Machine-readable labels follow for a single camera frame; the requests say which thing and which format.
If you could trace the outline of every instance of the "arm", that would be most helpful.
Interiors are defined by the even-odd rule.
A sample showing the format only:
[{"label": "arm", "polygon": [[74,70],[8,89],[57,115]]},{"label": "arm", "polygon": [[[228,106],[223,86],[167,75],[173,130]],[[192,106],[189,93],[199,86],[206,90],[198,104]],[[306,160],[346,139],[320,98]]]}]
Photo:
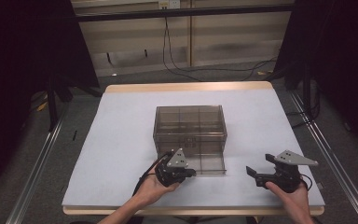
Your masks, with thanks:
[{"label": "arm", "polygon": [[308,191],[303,183],[293,193],[286,193],[272,182],[267,182],[266,187],[278,196],[282,202],[287,215],[296,224],[313,224],[310,217],[310,206],[308,202]]},{"label": "arm", "polygon": [[149,175],[132,198],[99,224],[126,223],[138,210],[155,203],[163,194],[176,190],[178,186],[179,183],[175,183],[166,188],[159,183],[155,175]]}]

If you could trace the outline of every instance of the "wall outlet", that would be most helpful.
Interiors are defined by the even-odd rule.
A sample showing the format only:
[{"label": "wall outlet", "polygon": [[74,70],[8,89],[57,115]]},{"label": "wall outlet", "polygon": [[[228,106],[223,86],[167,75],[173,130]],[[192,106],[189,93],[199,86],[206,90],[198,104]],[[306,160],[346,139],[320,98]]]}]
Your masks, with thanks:
[{"label": "wall outlet", "polygon": [[159,9],[168,9],[168,8],[170,8],[170,1],[169,0],[158,1],[158,8]]},{"label": "wall outlet", "polygon": [[180,8],[180,0],[170,0],[169,9],[176,9],[176,8]]}]

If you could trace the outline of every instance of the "person's left hand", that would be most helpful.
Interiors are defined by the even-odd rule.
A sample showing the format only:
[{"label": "person's left hand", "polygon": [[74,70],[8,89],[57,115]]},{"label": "person's left hand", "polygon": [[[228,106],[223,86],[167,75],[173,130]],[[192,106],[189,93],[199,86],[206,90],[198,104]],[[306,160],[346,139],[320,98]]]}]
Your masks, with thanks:
[{"label": "person's left hand", "polygon": [[179,187],[179,183],[174,183],[169,187],[163,186],[161,183],[159,183],[154,173],[155,167],[150,170],[149,176],[145,179],[144,183],[132,197],[134,200],[138,201],[142,207],[155,203],[159,198],[161,198],[162,195],[168,192],[172,192],[176,190],[177,187]]}]

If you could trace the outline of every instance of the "table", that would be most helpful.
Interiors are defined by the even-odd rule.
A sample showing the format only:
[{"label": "table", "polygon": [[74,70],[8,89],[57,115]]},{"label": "table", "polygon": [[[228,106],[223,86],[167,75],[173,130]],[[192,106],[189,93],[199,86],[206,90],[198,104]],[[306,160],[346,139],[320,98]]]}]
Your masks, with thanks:
[{"label": "table", "polygon": [[[273,174],[266,153],[301,149],[268,82],[205,82],[109,86],[63,199],[68,215],[107,215],[126,202],[138,177],[157,157],[153,125],[157,105],[222,105],[227,125],[226,175],[187,179],[175,192],[138,211],[153,216],[270,216],[285,214],[279,199],[255,186],[248,165]],[[300,173],[313,176],[308,166]],[[317,188],[310,212],[324,212]]]}]

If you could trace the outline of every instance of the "hand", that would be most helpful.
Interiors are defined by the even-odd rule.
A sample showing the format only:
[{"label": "hand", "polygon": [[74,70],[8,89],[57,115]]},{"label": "hand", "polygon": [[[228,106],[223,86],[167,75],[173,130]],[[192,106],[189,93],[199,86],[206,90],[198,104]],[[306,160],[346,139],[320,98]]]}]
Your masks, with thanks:
[{"label": "hand", "polygon": [[159,183],[156,175],[154,175],[155,169],[151,169],[149,176],[145,179],[144,183],[132,197],[141,206],[148,206],[158,201],[159,198],[165,193],[172,192],[179,187],[179,183],[174,183],[169,187],[163,186]]},{"label": "hand", "polygon": [[303,183],[301,183],[298,189],[293,193],[284,192],[272,182],[267,182],[266,187],[282,200],[287,215],[296,224],[313,223],[310,217],[308,191]]}]

